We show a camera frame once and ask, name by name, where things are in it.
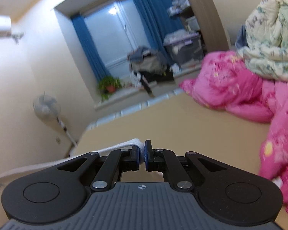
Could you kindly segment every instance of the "potted plant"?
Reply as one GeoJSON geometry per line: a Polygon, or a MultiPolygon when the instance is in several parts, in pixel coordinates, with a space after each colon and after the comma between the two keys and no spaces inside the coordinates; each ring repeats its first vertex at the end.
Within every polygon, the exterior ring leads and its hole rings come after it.
{"type": "Polygon", "coordinates": [[[122,88],[120,79],[112,76],[106,76],[98,83],[98,89],[103,100],[108,99],[109,95],[115,93],[119,88],[122,88]]]}

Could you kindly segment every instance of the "standing fan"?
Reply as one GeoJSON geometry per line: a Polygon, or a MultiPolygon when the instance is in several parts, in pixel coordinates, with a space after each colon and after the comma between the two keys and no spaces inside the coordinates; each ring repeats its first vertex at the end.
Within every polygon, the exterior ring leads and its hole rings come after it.
{"type": "Polygon", "coordinates": [[[40,95],[34,100],[33,108],[36,116],[38,116],[40,119],[45,121],[57,120],[70,141],[73,143],[74,148],[77,147],[76,141],[69,134],[65,124],[58,118],[61,112],[61,106],[54,97],[45,94],[40,95]]]}

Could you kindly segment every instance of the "plastic storage box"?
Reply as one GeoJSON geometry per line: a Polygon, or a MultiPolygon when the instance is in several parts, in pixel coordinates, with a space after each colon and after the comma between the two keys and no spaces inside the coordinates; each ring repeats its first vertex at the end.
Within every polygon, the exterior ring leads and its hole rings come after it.
{"type": "Polygon", "coordinates": [[[198,25],[198,22],[197,22],[197,19],[195,16],[190,17],[190,18],[186,19],[185,21],[190,26],[191,30],[193,30],[193,31],[199,31],[200,30],[200,26],[198,25]]]}
{"type": "Polygon", "coordinates": [[[165,42],[164,46],[179,66],[190,61],[202,60],[204,57],[199,33],[188,34],[180,39],[172,37],[171,41],[165,42]]]}

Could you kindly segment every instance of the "pink comforter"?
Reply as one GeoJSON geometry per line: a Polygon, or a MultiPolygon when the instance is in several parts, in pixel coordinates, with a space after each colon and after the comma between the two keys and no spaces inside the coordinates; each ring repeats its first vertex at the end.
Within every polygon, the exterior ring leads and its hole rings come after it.
{"type": "Polygon", "coordinates": [[[286,180],[282,191],[288,203],[288,168],[284,169],[288,165],[288,83],[263,80],[229,51],[208,54],[198,77],[185,80],[180,87],[203,106],[251,121],[271,122],[260,148],[259,175],[267,179],[281,175],[286,180]]]}

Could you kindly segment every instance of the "white elastic cord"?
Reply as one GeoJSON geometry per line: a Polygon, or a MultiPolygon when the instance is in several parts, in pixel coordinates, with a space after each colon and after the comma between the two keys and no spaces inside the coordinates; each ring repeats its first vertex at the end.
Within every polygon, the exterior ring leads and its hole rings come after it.
{"type": "MultiPolygon", "coordinates": [[[[111,146],[111,147],[108,147],[105,149],[97,150],[96,152],[98,152],[99,154],[104,154],[107,152],[111,152],[113,150],[121,149],[124,147],[129,147],[129,146],[139,147],[139,149],[140,149],[140,163],[143,163],[145,161],[144,144],[137,138],[134,138],[130,141],[123,142],[121,144],[117,144],[117,145],[114,145],[114,146],[111,146]]],[[[78,156],[68,157],[68,158],[60,159],[60,160],[49,162],[49,163],[40,163],[40,164],[24,166],[24,167],[15,168],[15,169],[6,171],[6,172],[0,174],[0,184],[4,185],[5,183],[11,182],[12,177],[17,175],[17,174],[28,173],[28,172],[33,173],[34,171],[39,171],[42,169],[52,167],[54,165],[66,162],[66,161],[71,160],[73,158],[76,158],[78,156]]]]}

